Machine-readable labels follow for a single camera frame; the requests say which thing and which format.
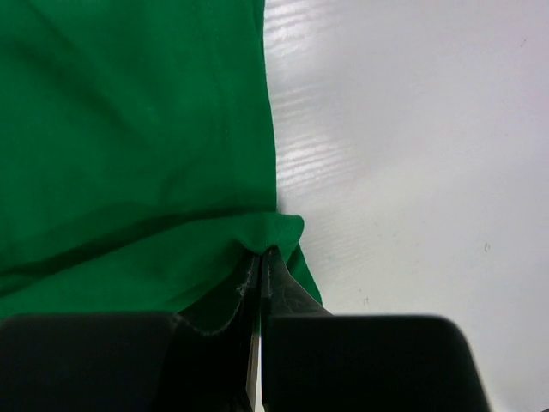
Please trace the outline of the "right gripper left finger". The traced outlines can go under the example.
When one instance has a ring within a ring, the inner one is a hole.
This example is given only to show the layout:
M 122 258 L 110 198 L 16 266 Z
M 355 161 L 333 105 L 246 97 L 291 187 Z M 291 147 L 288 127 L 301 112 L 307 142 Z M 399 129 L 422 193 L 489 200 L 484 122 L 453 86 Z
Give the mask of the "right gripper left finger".
M 4 411 L 251 411 L 260 258 L 181 312 L 16 315 L 1 323 Z

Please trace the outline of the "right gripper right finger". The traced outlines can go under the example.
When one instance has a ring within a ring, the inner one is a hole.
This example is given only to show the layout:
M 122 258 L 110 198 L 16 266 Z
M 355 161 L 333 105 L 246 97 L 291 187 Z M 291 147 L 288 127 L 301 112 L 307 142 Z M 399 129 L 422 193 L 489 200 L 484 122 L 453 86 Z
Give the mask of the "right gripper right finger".
M 262 256 L 262 405 L 267 411 L 487 411 L 468 342 L 447 318 L 334 315 Z

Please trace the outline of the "green t shirt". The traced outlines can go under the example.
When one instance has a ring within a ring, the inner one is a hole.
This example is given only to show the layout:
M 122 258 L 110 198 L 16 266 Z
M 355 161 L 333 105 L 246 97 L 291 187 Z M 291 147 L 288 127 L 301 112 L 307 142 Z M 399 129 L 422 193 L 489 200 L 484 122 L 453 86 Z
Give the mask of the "green t shirt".
M 1 4 L 1 314 L 179 312 L 277 247 L 262 1 Z

